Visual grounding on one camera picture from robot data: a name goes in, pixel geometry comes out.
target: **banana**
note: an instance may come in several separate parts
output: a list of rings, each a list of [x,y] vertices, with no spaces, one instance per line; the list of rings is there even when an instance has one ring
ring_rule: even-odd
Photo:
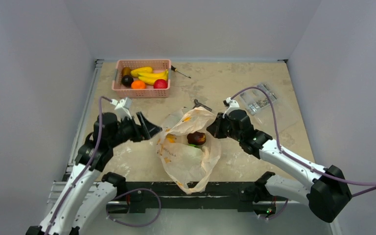
[[[142,77],[152,77],[152,78],[158,78],[158,77],[163,77],[168,73],[168,70],[165,70],[160,73],[148,73],[148,72],[138,72],[139,76]]]
[[[153,68],[152,68],[152,67],[142,67],[142,68],[138,68],[138,69],[135,69],[135,70],[130,71],[130,75],[132,75],[132,77],[138,77],[138,72],[148,72],[148,73],[152,73],[152,72],[153,72]]]
[[[158,79],[163,79],[165,81],[168,80],[168,71],[165,71],[165,75],[163,75],[162,77],[144,77],[144,76],[139,76],[139,80],[148,84],[148,85],[151,85],[153,86],[153,84],[156,82],[156,80]]]

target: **translucent plastic bag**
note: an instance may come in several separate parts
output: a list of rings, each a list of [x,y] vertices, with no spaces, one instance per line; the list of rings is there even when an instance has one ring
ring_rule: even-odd
[[[216,115],[199,107],[178,110],[165,118],[157,143],[158,157],[171,179],[186,194],[205,190],[212,169],[221,156],[221,144],[206,128],[215,121]],[[194,132],[206,134],[206,142],[199,148],[188,145],[187,135]],[[198,181],[193,188],[188,182]]]

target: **screwdriver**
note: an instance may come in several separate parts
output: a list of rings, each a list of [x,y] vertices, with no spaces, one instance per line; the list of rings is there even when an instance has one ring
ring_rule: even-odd
[[[171,70],[174,71],[174,72],[178,72],[178,73],[184,75],[185,77],[191,78],[190,76],[188,76],[188,75],[186,75],[186,74],[184,74],[184,73],[182,73],[182,72],[179,72],[179,70],[177,70],[177,69],[176,69],[174,66],[172,66],[172,65],[171,65]]]

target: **white enclosure wall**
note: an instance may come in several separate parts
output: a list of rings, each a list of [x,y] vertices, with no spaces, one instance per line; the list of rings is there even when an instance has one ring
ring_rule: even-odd
[[[376,180],[376,0],[323,0],[288,65],[315,160]],[[338,218],[345,235],[376,234],[376,191]]]
[[[93,70],[64,2],[0,0],[0,235],[42,220]]]
[[[287,59],[320,0],[66,0],[95,58]]]

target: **orange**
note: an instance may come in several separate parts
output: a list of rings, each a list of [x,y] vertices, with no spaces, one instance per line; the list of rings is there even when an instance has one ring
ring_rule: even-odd
[[[140,80],[132,82],[132,89],[146,89],[146,84]]]

